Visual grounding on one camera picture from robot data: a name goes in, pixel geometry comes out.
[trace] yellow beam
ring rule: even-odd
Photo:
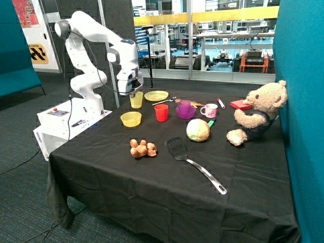
[[[167,14],[159,16],[135,17],[134,25],[162,25],[162,24],[179,24],[188,23],[188,14]]]
[[[277,18],[279,6],[193,13],[193,22]],[[188,23],[188,14],[135,17],[135,26]]]
[[[193,13],[193,22],[277,18],[279,6]]]

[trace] black spatula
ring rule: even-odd
[[[216,187],[216,189],[221,193],[221,194],[226,194],[227,190],[225,187],[222,186],[221,183],[216,180],[211,173],[209,173],[204,167],[200,166],[196,162],[190,160],[187,158],[187,150],[184,144],[184,141],[182,140],[181,137],[175,137],[169,139],[167,142],[165,142],[166,147],[168,148],[170,154],[176,159],[176,160],[185,160],[189,163],[191,163],[193,166],[195,166],[198,170],[200,170],[211,182],[212,184]]]

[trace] teddy bear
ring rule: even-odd
[[[135,158],[140,158],[145,155],[150,157],[155,157],[157,153],[157,148],[153,143],[146,143],[145,140],[142,140],[140,144],[137,143],[135,139],[130,141],[131,144],[131,155]]]
[[[252,105],[253,109],[249,114],[240,109],[235,111],[235,120],[242,127],[229,131],[226,135],[228,141],[235,146],[240,146],[244,142],[261,137],[271,127],[287,99],[286,82],[283,80],[251,91],[243,104]]]

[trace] yellow cup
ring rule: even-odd
[[[143,101],[143,92],[139,91],[137,92],[134,97],[131,97],[131,106],[135,109],[142,107],[142,101]]]

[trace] pink mug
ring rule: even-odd
[[[217,116],[217,108],[218,105],[216,104],[207,104],[200,109],[201,114],[205,115],[207,118],[214,118]]]

